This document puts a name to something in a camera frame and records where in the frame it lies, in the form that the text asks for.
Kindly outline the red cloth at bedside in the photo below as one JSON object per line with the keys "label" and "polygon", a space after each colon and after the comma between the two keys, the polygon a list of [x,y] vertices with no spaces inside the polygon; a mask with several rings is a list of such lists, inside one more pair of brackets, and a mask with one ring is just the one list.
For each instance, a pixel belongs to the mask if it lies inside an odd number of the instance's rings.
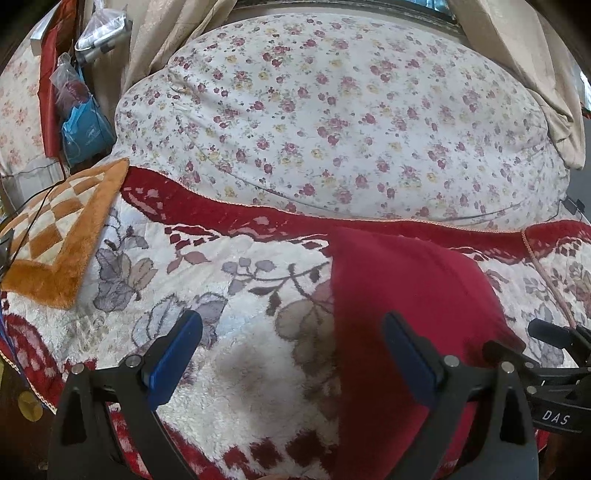
{"label": "red cloth at bedside", "polygon": [[69,50],[76,32],[78,2],[61,1],[41,41],[39,87],[40,125],[44,153],[47,158],[58,158],[60,134],[56,106],[56,88],[50,77],[55,72],[60,54]]}

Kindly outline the beige curtain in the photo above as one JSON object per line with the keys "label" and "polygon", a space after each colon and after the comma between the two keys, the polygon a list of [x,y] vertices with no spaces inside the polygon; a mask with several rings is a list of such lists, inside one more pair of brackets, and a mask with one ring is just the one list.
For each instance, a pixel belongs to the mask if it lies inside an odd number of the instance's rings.
{"label": "beige curtain", "polygon": [[[130,39],[90,68],[100,106],[112,117],[121,95],[161,69],[184,43],[226,21],[235,1],[110,1],[135,24]],[[453,1],[470,45],[508,68],[533,92],[565,164],[586,161],[585,129],[574,70],[590,70],[590,37],[568,1]]]}

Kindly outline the red and white floral blanket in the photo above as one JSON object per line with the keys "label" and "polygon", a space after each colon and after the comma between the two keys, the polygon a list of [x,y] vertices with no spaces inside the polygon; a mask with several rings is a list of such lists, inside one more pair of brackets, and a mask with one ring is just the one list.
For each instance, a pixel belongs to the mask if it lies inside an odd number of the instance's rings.
{"label": "red and white floral blanket", "polygon": [[71,308],[2,290],[3,353],[55,408],[74,364],[111,367],[140,354],[192,308],[204,337],[159,414],[194,471],[336,479],[342,386],[329,242],[339,228],[419,239],[474,260],[525,351],[547,366],[573,365],[526,326],[535,316],[589,324],[585,223],[494,232],[301,216],[216,202],[137,167],[128,167]]}

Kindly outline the clear plastic bag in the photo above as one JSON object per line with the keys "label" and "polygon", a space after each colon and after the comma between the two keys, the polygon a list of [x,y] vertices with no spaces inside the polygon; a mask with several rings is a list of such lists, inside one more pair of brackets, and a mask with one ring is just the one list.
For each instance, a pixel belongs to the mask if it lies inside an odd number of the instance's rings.
{"label": "clear plastic bag", "polygon": [[55,89],[55,103],[60,117],[67,120],[74,107],[90,100],[90,91],[82,77],[74,68],[68,53],[62,53],[50,76]]}

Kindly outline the floral white bed quilt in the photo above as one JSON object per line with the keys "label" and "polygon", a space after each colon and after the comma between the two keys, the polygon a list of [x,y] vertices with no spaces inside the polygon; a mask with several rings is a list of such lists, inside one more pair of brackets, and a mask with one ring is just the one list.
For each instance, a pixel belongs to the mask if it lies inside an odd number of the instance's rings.
{"label": "floral white bed quilt", "polygon": [[209,198],[520,229],[569,183],[533,95],[455,41],[332,13],[197,37],[120,99],[116,154]]}

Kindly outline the orange checkered plush mat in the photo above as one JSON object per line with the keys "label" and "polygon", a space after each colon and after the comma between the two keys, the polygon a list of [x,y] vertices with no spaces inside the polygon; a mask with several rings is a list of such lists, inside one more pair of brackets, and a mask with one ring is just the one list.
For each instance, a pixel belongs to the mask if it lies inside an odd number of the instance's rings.
{"label": "orange checkered plush mat", "polygon": [[13,234],[1,289],[71,308],[128,167],[126,158],[95,166],[31,199],[1,231]]}

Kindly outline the dark red garment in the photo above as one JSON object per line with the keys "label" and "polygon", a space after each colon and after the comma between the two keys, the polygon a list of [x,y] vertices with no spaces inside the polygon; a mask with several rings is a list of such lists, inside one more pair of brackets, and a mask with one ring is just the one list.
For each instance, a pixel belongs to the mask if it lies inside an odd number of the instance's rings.
{"label": "dark red garment", "polygon": [[517,351],[486,275],[467,256],[398,235],[339,228],[329,242],[342,395],[336,479],[383,479],[429,410],[416,402],[389,352],[385,317],[401,318],[441,355],[483,367],[486,342]]}

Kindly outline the blue plastic bag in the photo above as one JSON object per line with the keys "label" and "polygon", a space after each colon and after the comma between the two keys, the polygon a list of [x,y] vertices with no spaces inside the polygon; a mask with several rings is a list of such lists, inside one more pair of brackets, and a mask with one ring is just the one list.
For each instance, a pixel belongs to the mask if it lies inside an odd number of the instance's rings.
{"label": "blue plastic bag", "polygon": [[114,131],[93,96],[74,106],[69,118],[61,126],[65,159],[74,167],[111,148]]}

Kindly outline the silver plastic package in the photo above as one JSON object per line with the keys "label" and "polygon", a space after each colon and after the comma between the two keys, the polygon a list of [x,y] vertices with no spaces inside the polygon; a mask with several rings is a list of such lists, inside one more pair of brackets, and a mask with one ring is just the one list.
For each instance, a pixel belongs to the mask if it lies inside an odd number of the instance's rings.
{"label": "silver plastic package", "polygon": [[124,42],[132,30],[132,20],[125,11],[103,8],[96,10],[74,45],[80,65],[93,63]]}

